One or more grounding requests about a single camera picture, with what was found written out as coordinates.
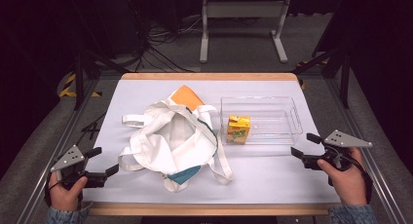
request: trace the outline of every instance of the teal fabric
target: teal fabric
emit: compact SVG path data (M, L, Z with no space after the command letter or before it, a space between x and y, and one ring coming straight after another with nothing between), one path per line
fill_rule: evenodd
M188 179L194 176L200 169L201 169L201 166L187 168L184 171L181 171L175 174L169 174L167 178L176 182L179 185L182 185L182 183L188 181Z

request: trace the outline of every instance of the gray carpet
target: gray carpet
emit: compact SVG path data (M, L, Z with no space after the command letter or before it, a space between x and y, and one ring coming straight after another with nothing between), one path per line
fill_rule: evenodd
M275 46L270 38L270 30L275 23L268 19L260 19L253 25L245 25L235 20L218 20L210 25L208 62L199 63L201 33L194 31L182 36L170 44L154 46L165 56L179 66L202 72L282 72L292 70L296 62L311 59L311 53L316 46L320 35L325 29L330 16L287 18L282 33L282 42L288 56L288 63L279 63ZM165 72L157 67L165 66L150 54L137 69L141 72ZM102 97L91 97L81 112L73 112L75 98L63 97L58 106L51 111L48 117L39 125L30 136L11 165L8 172L0 181L0 223L17 223L23 211L32 209L29 220L31 223L43 223L46 218L47 207L43 202L26 206L39 177L57 145L69 147L80 136L80 129L100 116L108 107L111 96L116 88L116 73L103 72L99 81L96 81L95 92L102 92ZM332 130L350 131L351 123L356 123L357 132L362 138L372 141L375 147L370 150L378 169L392 191L397 206L392 210L400 210L404 221L398 223L413 223L412 195L413 178L404 167L386 135L380 128L368 102L366 101L357 80L351 74L349 91L350 111L340 108L333 97L334 90L329 81L318 75L315 67L306 74L300 75L306 83L304 95L307 98L310 110L321 135ZM339 83L339 77L333 81ZM79 115L74 126L67 123ZM62 135L69 135L68 140L62 141ZM83 139L80 148L91 149L95 137ZM386 199L377 193L373 194L372 205L380 223L394 222L388 215L383 202ZM279 223L314 223L312 216L279 217ZM317 216L317 223L327 223L326 216ZM87 223L140 223L137 216L90 216Z

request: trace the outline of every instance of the hand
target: hand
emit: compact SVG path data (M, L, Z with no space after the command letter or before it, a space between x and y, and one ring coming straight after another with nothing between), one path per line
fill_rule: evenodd
M88 178L84 176L79 178L79 180L73 185L73 187L69 191L67 191L60 183L53 187L50 190L52 207L63 211L77 210L78 196L82 192L82 189L85 187L87 182ZM57 183L57 174L53 172L51 175L49 187Z
M350 153L363 167L360 151L352 147ZM364 179L357 167L352 165L349 169L340 171L323 159L318 160L317 163L331 178L343 205L367 205Z

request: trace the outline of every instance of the yellow box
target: yellow box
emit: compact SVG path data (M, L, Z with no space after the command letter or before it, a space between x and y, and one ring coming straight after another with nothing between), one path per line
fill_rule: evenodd
M227 130L227 143L245 144L249 134L249 116L230 115Z

